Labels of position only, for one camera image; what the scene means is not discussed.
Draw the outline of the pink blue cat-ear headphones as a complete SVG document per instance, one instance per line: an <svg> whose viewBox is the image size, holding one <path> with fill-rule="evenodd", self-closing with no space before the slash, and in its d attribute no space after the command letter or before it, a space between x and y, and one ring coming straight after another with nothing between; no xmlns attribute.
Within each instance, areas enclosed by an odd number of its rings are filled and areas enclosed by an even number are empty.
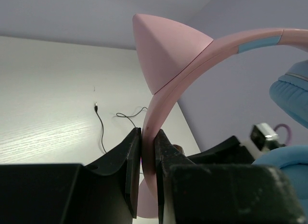
<svg viewBox="0 0 308 224"><path fill-rule="evenodd" d="M295 28L266 28L214 40L182 23L146 14L133 16L139 63L153 95L142 128L142 188L137 215L157 218L154 138L183 92L207 70L228 57L275 45L308 47L308 32Z"/></svg>

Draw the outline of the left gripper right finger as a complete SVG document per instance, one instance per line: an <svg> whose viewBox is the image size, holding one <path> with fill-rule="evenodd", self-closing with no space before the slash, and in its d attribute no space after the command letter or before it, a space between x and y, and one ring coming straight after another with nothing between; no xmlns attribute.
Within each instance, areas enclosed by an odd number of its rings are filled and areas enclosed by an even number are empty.
<svg viewBox="0 0 308 224"><path fill-rule="evenodd" d="M161 224L305 223L303 148L278 148L252 164L195 164L163 131L154 146Z"/></svg>

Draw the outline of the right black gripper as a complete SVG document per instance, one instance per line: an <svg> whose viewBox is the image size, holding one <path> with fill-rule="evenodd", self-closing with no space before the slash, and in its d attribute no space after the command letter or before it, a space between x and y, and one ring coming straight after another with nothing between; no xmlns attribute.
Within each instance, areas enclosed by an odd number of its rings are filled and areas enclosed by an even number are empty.
<svg viewBox="0 0 308 224"><path fill-rule="evenodd" d="M195 164L252 164L255 160L235 136L188 159Z"/></svg>

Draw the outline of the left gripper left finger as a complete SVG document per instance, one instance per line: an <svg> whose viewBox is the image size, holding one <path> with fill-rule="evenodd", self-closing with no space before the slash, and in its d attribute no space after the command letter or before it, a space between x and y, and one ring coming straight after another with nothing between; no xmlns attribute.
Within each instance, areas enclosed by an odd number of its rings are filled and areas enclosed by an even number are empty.
<svg viewBox="0 0 308 224"><path fill-rule="evenodd" d="M88 165L4 164L3 224L130 224L137 217L141 130Z"/></svg>

